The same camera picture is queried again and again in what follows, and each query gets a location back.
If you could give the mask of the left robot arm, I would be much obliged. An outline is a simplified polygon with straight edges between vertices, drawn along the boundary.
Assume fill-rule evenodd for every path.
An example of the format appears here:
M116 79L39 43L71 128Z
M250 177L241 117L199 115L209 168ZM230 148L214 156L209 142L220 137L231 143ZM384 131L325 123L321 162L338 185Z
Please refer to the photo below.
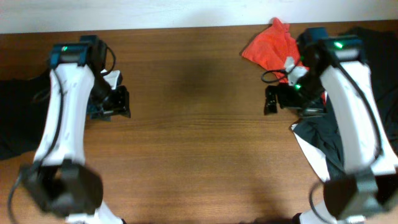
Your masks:
M87 118L130 117L129 92L119 70L106 69L111 48L95 35L54 45L49 58L50 101L34 161L22 166L22 185L44 213L67 223L122 223L103 198L101 177L85 164Z

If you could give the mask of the black shorts white lining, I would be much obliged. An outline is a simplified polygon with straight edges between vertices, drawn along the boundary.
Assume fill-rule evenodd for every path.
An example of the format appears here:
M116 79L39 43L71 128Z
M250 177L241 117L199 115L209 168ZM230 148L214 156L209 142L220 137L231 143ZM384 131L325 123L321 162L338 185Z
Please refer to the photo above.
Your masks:
M36 151L44 132L50 91L49 71L28 80L1 81L1 160Z

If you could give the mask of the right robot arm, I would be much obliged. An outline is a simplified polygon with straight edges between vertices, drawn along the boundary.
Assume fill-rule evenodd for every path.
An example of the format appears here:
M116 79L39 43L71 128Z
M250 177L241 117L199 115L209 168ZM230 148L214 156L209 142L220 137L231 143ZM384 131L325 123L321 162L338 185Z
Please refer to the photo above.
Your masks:
M355 35L331 37L322 27L297 38L300 58L281 70L287 83L267 82L264 111L288 108L302 118L322 116L320 97L333 107L343 146L343 176L319 182L323 199L292 223L362 223L397 205L397 155L387 139L371 87L364 44Z

